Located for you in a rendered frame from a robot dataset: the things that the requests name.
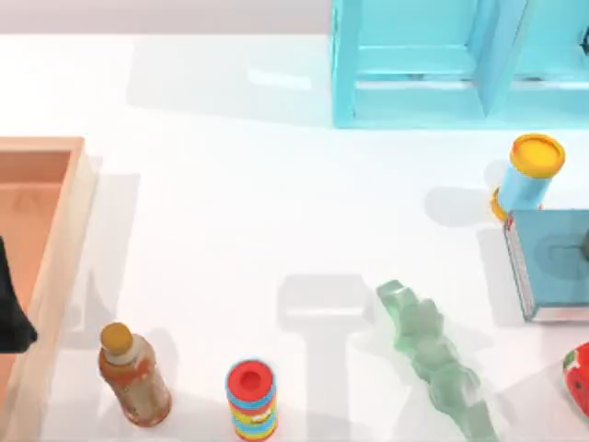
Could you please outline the light blue rack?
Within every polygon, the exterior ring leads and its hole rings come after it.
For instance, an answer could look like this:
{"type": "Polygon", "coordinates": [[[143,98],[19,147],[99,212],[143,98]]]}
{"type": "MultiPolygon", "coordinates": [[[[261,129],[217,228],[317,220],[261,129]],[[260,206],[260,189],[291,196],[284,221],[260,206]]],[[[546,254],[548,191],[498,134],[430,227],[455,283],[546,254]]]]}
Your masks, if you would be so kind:
{"type": "Polygon", "coordinates": [[[589,128],[589,0],[331,0],[339,127],[589,128]]]}

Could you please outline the pale green egg tray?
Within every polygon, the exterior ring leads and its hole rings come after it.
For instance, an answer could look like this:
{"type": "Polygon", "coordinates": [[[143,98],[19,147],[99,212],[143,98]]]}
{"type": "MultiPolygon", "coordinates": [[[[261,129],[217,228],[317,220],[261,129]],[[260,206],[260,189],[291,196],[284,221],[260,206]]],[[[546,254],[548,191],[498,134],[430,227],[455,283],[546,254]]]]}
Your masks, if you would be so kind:
{"type": "Polygon", "coordinates": [[[434,409],[452,419],[466,442],[500,442],[481,380],[460,360],[433,300],[417,297],[398,280],[379,286],[376,295],[394,324],[395,349],[427,384],[434,409]]]}

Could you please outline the brown bottle with tan cap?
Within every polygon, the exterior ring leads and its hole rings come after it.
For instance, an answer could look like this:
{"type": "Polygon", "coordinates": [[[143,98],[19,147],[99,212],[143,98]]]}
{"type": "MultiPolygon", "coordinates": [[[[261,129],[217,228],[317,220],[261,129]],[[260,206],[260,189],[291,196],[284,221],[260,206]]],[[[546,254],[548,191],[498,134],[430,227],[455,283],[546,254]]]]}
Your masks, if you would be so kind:
{"type": "Polygon", "coordinates": [[[168,416],[171,393],[156,364],[152,345],[120,322],[100,332],[98,369],[126,418],[140,427],[153,427],[168,416]]]}

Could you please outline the blue can with yellow lid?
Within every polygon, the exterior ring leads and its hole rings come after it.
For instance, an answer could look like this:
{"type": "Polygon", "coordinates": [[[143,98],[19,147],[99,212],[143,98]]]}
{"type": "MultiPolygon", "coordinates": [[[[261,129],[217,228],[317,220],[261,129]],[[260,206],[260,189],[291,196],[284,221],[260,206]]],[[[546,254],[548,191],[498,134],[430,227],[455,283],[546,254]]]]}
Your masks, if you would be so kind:
{"type": "Polygon", "coordinates": [[[553,178],[565,163],[562,145],[546,134],[517,137],[510,151],[505,176],[492,194],[491,211],[504,222],[513,210],[541,207],[553,178]]]}

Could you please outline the blue book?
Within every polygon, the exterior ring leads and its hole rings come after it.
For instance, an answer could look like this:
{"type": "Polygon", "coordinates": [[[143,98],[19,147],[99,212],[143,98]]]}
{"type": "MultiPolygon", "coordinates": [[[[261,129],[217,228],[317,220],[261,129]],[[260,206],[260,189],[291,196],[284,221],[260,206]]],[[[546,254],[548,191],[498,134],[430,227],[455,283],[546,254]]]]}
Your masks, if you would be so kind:
{"type": "Polygon", "coordinates": [[[524,319],[589,322],[589,210],[515,210],[503,234],[524,319]]]}

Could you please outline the shallow salmon-coloured box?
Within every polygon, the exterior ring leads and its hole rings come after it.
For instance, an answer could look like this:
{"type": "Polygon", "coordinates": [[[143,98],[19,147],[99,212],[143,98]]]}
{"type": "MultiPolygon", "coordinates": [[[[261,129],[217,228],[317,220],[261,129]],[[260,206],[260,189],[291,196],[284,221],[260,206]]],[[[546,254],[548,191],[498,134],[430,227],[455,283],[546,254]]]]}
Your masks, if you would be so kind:
{"type": "Polygon", "coordinates": [[[0,442],[37,442],[97,175],[81,137],[0,136],[0,273],[38,332],[0,355],[0,442]]]}

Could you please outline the red and white can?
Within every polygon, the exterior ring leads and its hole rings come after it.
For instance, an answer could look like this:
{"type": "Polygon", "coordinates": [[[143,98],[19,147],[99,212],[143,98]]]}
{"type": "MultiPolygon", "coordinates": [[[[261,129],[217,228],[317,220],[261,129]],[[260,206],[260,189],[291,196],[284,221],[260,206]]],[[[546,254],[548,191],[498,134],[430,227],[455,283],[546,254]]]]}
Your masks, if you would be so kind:
{"type": "Polygon", "coordinates": [[[565,386],[574,403],[589,417],[589,342],[565,355],[562,373],[565,386]]]}

